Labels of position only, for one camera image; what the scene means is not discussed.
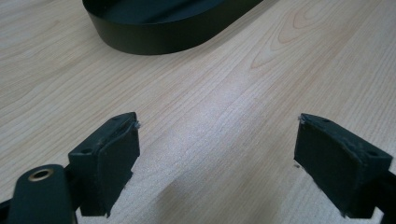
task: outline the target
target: black plastic part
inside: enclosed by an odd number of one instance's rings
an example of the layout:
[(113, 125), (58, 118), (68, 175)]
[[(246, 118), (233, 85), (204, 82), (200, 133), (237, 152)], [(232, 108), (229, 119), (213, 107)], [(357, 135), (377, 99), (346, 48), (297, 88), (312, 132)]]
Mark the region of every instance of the black plastic part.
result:
[(11, 200), (0, 203), (0, 224), (6, 224)]
[(110, 47), (153, 55), (206, 42), (261, 1), (83, 0), (83, 4)]
[(69, 153), (68, 178), (83, 186), (83, 216), (110, 215), (140, 155), (137, 128), (136, 113), (116, 116)]
[(15, 187), (7, 224), (77, 223), (61, 165), (37, 167)]
[(300, 116), (294, 159), (343, 215), (359, 218), (373, 215), (378, 205), (374, 198), (385, 193), (378, 192), (378, 183), (392, 161), (388, 153), (338, 124), (307, 114)]
[(381, 224), (396, 223), (396, 175), (388, 172), (375, 182), (375, 205), (384, 213)]

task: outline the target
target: wood grain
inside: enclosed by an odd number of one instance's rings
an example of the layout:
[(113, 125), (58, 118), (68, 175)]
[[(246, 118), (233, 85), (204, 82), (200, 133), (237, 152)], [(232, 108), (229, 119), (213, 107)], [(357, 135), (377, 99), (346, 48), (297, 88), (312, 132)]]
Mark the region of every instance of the wood grain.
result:
[(293, 150), (304, 112), (396, 155), (395, 11), (263, 1), (197, 48), (137, 56), (105, 45), (79, 1), (2, 1), (0, 200), (135, 111), (134, 176), (109, 219), (80, 223), (377, 223), (342, 218)]

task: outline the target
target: black clamp arm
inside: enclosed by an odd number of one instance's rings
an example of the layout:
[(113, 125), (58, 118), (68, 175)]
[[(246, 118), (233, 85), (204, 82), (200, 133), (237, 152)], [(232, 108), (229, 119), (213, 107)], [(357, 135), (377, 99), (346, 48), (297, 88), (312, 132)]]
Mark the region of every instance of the black clamp arm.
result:
[(51, 164), (22, 175), (11, 200), (0, 204), (0, 224), (77, 223), (83, 216), (110, 216), (140, 155), (136, 113), (108, 120), (73, 149), (63, 168)]
[(302, 114), (294, 159), (312, 176), (343, 216), (396, 223), (396, 176), (392, 157), (356, 134), (321, 117)]

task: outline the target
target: wooden table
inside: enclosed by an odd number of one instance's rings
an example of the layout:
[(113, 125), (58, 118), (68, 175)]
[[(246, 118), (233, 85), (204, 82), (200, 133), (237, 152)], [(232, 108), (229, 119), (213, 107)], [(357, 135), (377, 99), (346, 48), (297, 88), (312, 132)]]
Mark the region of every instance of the wooden table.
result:
[(298, 116), (396, 156), (396, 1), (263, 1), (203, 45), (107, 46), (78, 0), (0, 2), (0, 201), (17, 178), (135, 111), (141, 156), (109, 219), (79, 223), (377, 223), (343, 219), (295, 167)]

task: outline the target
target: black oval tray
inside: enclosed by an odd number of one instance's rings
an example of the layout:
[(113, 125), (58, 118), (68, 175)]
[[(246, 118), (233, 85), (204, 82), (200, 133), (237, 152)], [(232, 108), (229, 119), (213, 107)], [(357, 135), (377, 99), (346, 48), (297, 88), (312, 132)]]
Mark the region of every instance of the black oval tray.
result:
[(190, 49), (262, 0), (83, 0), (101, 38), (133, 54)]

